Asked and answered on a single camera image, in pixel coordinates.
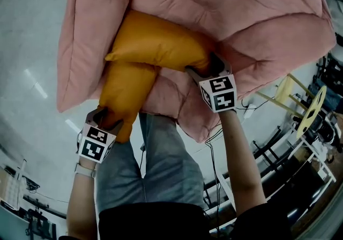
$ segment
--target orange pillow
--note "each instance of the orange pillow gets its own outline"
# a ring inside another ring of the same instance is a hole
[[[112,128],[115,122],[124,124],[116,141],[124,143],[130,140],[132,125],[148,96],[158,68],[139,63],[109,62],[108,75],[99,100],[101,107],[107,107],[101,127]]]
[[[147,63],[184,71],[193,66],[207,74],[215,44],[204,34],[175,23],[130,10],[116,35],[107,61]]]

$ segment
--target wooden stool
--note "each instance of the wooden stool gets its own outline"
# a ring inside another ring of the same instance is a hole
[[[294,82],[296,82],[312,98],[312,104],[309,108],[305,107],[301,102],[299,102],[296,98],[292,96]],[[299,82],[298,79],[296,79],[293,75],[288,74],[278,86],[278,89],[275,93],[275,99],[270,98],[269,96],[261,92],[257,92],[257,94],[267,99],[268,101],[273,102],[277,106],[282,107],[294,116],[302,119],[296,134],[297,139],[299,139],[300,136],[302,136],[306,132],[306,130],[311,126],[311,124],[317,117],[318,113],[320,112],[326,96],[326,86],[323,86],[319,90],[317,95],[314,96],[301,82]],[[290,98],[298,106],[304,109],[306,113],[304,115],[300,114],[294,109],[291,109],[290,107],[286,106],[285,102],[288,98]]]

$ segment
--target pink comforter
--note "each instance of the pink comforter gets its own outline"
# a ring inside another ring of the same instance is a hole
[[[240,98],[335,44],[325,0],[68,0],[58,54],[59,111],[99,96],[103,59],[128,6],[215,39]],[[190,77],[170,69],[161,70],[143,111],[177,119],[198,142],[218,122]]]

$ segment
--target gray shorts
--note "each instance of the gray shorts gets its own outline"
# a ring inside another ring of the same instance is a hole
[[[175,122],[148,114],[139,114],[139,119],[146,148],[146,175],[141,177],[131,143],[115,143],[97,169],[99,213],[120,205],[146,202],[203,207],[203,176],[186,151]]]

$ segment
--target white tiled floor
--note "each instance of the white tiled floor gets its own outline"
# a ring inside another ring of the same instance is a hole
[[[41,185],[39,193],[68,201],[73,170],[77,160],[76,136],[86,114],[97,101],[59,114],[56,110],[56,55],[66,0],[0,0],[0,144],[18,162],[27,160],[26,171]],[[305,84],[311,82],[314,64],[304,66],[295,75]],[[272,96],[275,87],[265,89]],[[259,105],[258,96],[244,103]],[[238,111],[242,118],[243,111]],[[280,125],[286,112],[271,103],[255,111],[243,124],[249,142],[263,143]],[[213,170],[209,149],[180,131],[188,151],[199,163],[206,181]],[[143,139],[135,122],[131,136],[135,156]],[[226,156],[223,139],[214,143],[217,168],[223,173]],[[65,202],[32,194],[50,208],[66,212]]]

